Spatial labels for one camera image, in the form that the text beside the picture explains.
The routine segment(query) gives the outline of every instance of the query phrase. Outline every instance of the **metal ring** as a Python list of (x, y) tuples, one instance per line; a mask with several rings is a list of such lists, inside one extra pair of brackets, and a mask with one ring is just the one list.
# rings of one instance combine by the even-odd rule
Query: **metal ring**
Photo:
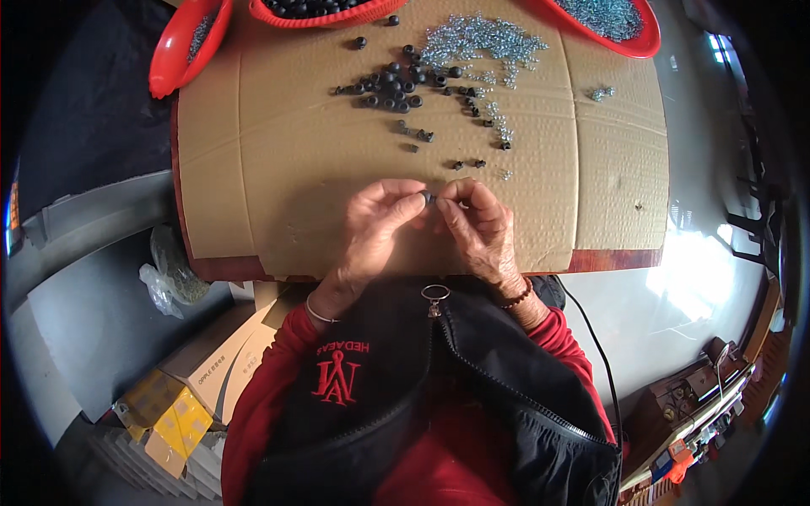
[[(429, 297), (428, 294), (426, 294), (425, 292), (430, 288), (444, 288), (445, 290), (447, 290), (447, 293), (445, 293), (441, 297)], [(448, 287), (444, 286), (444, 285), (428, 285), (427, 287), (422, 288), (422, 291), (420, 293), (422, 294), (422, 296), (425, 299), (430, 300), (431, 302), (433, 302), (434, 300), (442, 300), (442, 299), (446, 299), (447, 297), (449, 297), (450, 296), (450, 289)]]

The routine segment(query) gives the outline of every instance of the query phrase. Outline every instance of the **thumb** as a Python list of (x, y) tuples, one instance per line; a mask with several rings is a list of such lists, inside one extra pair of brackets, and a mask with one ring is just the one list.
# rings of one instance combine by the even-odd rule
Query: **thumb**
[(450, 233), (453, 234), (458, 246), (462, 250), (466, 249), (477, 232), (470, 224), (462, 208), (448, 198), (437, 198), (436, 206), (444, 216), (445, 223), (447, 223), (447, 227), (450, 229)]
[(381, 232), (390, 237), (405, 223), (411, 221), (424, 209), (425, 200), (421, 193), (400, 198), (380, 219)]

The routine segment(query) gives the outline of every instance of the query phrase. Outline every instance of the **red container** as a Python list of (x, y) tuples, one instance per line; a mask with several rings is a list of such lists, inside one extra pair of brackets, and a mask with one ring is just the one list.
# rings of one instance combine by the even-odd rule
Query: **red container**
[(644, 28), (635, 39), (613, 42), (612, 40), (596, 35), (590, 28), (577, 21), (565, 9), (558, 6), (554, 0), (524, 0), (524, 4), (531, 8), (540, 18), (548, 20), (550, 15), (556, 16), (563, 24), (572, 28), (591, 40), (594, 40), (608, 49), (616, 51), (631, 58), (653, 57), (661, 47), (661, 29), (658, 20), (646, 0), (633, 0), (638, 12), (642, 15)]
[[(220, 6), (220, 13), (197, 56), (188, 62), (194, 29), (203, 16)], [(197, 77), (222, 43), (233, 12), (233, 0), (185, 0), (169, 20), (152, 55), (149, 68), (149, 91), (162, 99)]]
[(267, 24), (278, 28), (348, 28), (386, 17), (405, 5), (407, 0), (371, 0), (357, 7), (337, 14), (310, 19), (285, 19), (273, 14), (273, 11), (262, 3), (262, 0), (250, 0), (250, 14)]

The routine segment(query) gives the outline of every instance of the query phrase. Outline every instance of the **red sleeve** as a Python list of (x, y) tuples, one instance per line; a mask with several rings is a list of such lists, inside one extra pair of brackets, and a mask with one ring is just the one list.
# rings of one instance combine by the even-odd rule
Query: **red sleeve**
[(560, 309), (549, 308), (551, 314), (537, 326), (536, 329), (529, 333), (529, 339), (537, 343), (537, 346), (543, 348), (548, 353), (554, 355), (565, 366), (573, 371), (582, 382), (582, 386), (588, 391), (590, 397), (594, 400), (596, 411), (599, 417), (605, 424), (605, 434), (607, 440), (616, 444), (616, 437), (613, 435), (613, 429), (610, 427), (608, 416), (605, 414), (602, 401), (599, 399), (599, 394), (596, 393), (594, 387), (594, 373), (591, 370), (591, 365), (585, 357), (585, 352), (579, 347), (568, 324), (565, 321), (565, 315)]
[(284, 394), (298, 376), (305, 352), (317, 342), (318, 334), (302, 304), (287, 315), (272, 347), (264, 351), (262, 364), (242, 391), (228, 425), (221, 474), (225, 506), (241, 502), (284, 407)]

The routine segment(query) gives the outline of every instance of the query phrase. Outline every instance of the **red plastic tray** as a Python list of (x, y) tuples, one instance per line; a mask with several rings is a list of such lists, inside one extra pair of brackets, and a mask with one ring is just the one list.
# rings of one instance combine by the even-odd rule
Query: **red plastic tray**
[[(194, 29), (203, 16), (220, 6), (208, 36), (200, 46), (197, 56), (188, 62), (189, 47)], [(233, 12), (233, 0), (185, 0), (169, 20), (149, 68), (149, 91), (156, 99), (162, 99), (172, 91), (184, 87), (197, 77), (220, 47), (228, 29)]]
[(557, 18), (571, 27), (574, 31), (594, 40), (606, 48), (616, 51), (631, 58), (653, 57), (661, 48), (661, 29), (658, 20), (653, 14), (650, 4), (646, 0), (633, 0), (644, 21), (644, 28), (641, 34), (635, 39), (613, 42), (612, 40), (598, 36), (590, 28), (581, 24), (572, 15), (565, 12), (565, 9), (558, 6), (554, 0), (526, 0), (525, 5), (531, 8), (540, 17), (546, 19), (548, 15), (556, 15)]
[(396, 11), (405, 5), (407, 0), (371, 0), (352, 9), (337, 14), (310, 19), (285, 19), (273, 14), (273, 11), (262, 3), (262, 0), (251, 0), (248, 9), (256, 18), (278, 28), (348, 28), (371, 23)]

